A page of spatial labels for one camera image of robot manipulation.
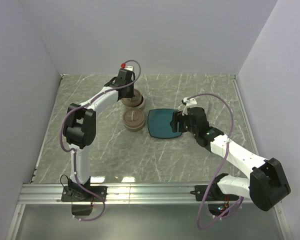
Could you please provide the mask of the brown lid with bar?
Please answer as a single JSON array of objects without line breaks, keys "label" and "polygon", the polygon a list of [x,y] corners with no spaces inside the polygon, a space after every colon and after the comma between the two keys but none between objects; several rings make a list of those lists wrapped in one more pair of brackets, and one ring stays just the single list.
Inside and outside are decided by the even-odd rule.
[{"label": "brown lid with bar", "polygon": [[141,94],[141,92],[137,89],[134,89],[133,91],[134,96],[132,98],[122,98],[121,102],[126,107],[134,107],[140,104],[141,102],[144,102],[144,97]]}]

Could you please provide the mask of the brown lid with curl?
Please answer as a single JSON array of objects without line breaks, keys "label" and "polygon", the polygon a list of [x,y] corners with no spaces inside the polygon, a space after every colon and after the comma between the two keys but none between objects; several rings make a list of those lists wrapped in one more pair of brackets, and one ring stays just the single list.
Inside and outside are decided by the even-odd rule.
[{"label": "brown lid with curl", "polygon": [[122,115],[123,123],[137,125],[145,123],[145,114],[137,108],[127,109]]}]

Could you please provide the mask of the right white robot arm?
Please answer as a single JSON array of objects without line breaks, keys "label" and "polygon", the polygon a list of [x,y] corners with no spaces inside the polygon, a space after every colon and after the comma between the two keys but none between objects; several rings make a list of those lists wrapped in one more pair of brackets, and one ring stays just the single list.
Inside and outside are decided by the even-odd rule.
[{"label": "right white robot arm", "polygon": [[201,107],[187,113],[173,111],[170,126],[173,132],[189,132],[196,143],[209,152],[223,157],[245,177],[216,172],[203,193],[202,200],[223,200],[228,195],[248,198],[267,212],[291,193],[283,166],[276,158],[258,156],[229,139],[221,130],[210,126]]}]

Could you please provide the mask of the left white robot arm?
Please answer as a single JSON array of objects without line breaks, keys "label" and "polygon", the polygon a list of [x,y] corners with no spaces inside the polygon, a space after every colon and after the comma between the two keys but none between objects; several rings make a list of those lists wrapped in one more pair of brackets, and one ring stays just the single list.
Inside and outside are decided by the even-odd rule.
[{"label": "left white robot arm", "polygon": [[68,106],[67,114],[62,122],[62,135],[69,145],[64,149],[71,153],[72,182],[77,183],[73,195],[79,201],[86,201],[91,195],[91,188],[85,185],[91,178],[89,173],[89,148],[97,133],[97,116],[107,107],[122,98],[134,95],[135,73],[131,67],[121,68],[118,75],[107,82],[93,97]]}]

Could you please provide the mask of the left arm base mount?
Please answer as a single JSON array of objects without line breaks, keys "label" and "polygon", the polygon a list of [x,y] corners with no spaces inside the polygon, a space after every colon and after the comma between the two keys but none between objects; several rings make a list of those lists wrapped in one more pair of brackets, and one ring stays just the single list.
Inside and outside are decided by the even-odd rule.
[{"label": "left arm base mount", "polygon": [[93,211],[94,203],[106,200],[108,187],[105,185],[83,185],[89,192],[79,187],[75,182],[65,185],[62,190],[61,202],[71,203],[71,212],[75,217],[87,217]]}]

